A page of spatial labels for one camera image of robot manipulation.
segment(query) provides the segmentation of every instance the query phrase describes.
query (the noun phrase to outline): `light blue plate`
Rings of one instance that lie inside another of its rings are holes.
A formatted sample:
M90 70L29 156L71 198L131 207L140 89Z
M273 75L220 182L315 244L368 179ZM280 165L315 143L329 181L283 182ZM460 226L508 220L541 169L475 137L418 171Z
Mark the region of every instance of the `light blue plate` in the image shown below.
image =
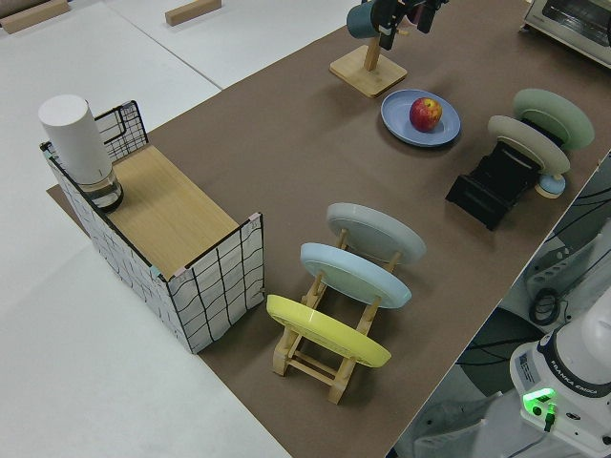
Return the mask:
M439 101L443 113L441 119L430 132L416 130L410 122L411 104L420 97L430 97ZM388 95L382 102L384 124L397 138L415 146L439 146L456 138L460 132L460 118L450 103L438 95L406 89Z
M382 262L416 262L427 252L427 245L408 226L382 212L355 203L333 203L327 208L327 224L339 236L348 230L350 250Z
M302 264L323 283L366 304L381 298L380 308L399 308L411 299L411 291L399 279L373 262L322 243L304 243Z

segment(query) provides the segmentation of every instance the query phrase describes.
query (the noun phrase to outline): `dark mug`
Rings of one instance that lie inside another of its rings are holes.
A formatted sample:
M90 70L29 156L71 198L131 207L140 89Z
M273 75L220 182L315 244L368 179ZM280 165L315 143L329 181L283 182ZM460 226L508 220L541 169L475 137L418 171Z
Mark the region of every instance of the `dark mug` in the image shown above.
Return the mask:
M346 25L350 35L354 38L372 38L379 34L379 31L373 27L371 20L371 11L375 0L371 0L361 5L357 5L348 12Z

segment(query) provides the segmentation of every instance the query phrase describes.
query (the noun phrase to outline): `wooden stand base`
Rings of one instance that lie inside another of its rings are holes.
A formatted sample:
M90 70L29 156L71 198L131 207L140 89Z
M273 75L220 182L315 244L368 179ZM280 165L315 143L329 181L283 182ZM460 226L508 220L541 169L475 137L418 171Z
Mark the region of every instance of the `wooden stand base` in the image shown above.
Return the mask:
M347 249L346 237L348 231L343 229L337 240L336 246L342 250ZM384 268L387 272L392 272L401 258L401 253L396 253L395 256L388 262ZM307 294L302 297L301 303L309 308L316 310L320 303L327 286L322 282L323 274L319 274L314 279L314 283L310 286ZM375 314L380 304L380 299L376 299L375 302L367 305L361 316L361 320L356 326L356 330L363 335L368 335L375 318ZM278 375L284 376L286 370L291 365L307 375L314 377L315 379L329 385L329 391L327 399L334 403L339 404L344 391L348 386L352 371L356 366L356 361L349 358L343 358L338 369L329 367L314 358L307 356L305 353L299 351L299 344L302 341L302 335L289 329L284 328L283 336L280 341L276 344L273 356L273 370Z
M183 22L190 21L207 12L218 10L221 7L221 0L195 0L165 13L165 22L170 26L176 26Z
M22 31L27 27L56 17L69 10L70 7L68 6L67 0L51 0L50 2L43 3L42 5L32 7L28 10L3 17L0 19L0 25L2 25L2 28L7 31L7 33L15 33L16 31Z
M377 97L403 80L408 71L384 55L378 57L377 65L373 70L367 70L364 63L368 55L368 48L364 45L346 54L332 62L329 69L367 97Z

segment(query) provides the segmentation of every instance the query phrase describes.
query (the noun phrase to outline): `green light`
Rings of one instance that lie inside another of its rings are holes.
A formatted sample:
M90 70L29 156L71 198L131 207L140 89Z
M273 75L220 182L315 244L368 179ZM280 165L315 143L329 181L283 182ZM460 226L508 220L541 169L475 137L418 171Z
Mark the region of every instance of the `green light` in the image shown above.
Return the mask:
M554 396L556 396L556 392L552 388L542 388L532 393L524 394L522 396L522 402L526 410L533 413L533 407L537 406L537 403L545 403Z

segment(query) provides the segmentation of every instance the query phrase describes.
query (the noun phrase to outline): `toaster oven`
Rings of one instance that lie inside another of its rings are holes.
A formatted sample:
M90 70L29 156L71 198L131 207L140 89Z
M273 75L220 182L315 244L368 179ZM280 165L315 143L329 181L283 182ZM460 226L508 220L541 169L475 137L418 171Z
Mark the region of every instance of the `toaster oven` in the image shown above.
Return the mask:
M611 68L611 0L533 0L524 22Z

